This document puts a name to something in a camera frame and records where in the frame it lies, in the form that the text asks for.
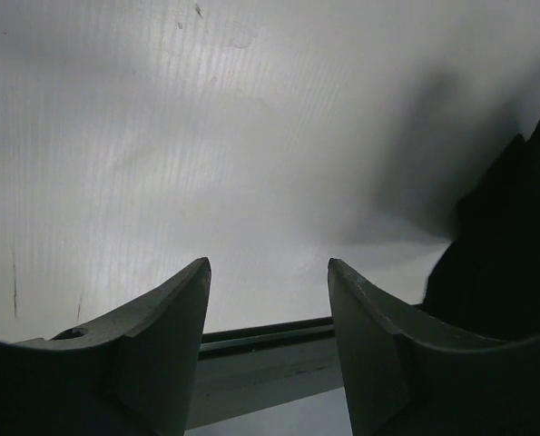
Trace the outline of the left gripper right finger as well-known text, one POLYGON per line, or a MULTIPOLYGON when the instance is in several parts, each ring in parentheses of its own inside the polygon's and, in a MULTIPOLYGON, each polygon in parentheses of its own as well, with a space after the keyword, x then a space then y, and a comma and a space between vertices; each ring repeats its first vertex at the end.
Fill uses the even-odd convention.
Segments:
POLYGON ((356 435, 540 435, 540 334, 486 338, 441 322, 339 259, 329 301, 356 435))

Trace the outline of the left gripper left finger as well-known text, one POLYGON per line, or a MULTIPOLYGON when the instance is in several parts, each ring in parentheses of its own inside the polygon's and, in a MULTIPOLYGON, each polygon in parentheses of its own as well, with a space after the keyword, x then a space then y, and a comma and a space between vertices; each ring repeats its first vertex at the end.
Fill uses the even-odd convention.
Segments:
POLYGON ((53 338, 0 342, 0 435, 181 435, 211 283, 193 261, 53 338))

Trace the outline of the black daisy t-shirt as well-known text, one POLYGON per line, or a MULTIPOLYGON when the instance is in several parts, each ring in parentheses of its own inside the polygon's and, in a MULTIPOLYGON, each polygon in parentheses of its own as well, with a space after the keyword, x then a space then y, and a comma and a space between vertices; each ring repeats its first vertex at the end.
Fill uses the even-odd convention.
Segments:
POLYGON ((476 334, 540 333, 540 120, 517 135, 457 204, 459 230, 420 307, 476 334))

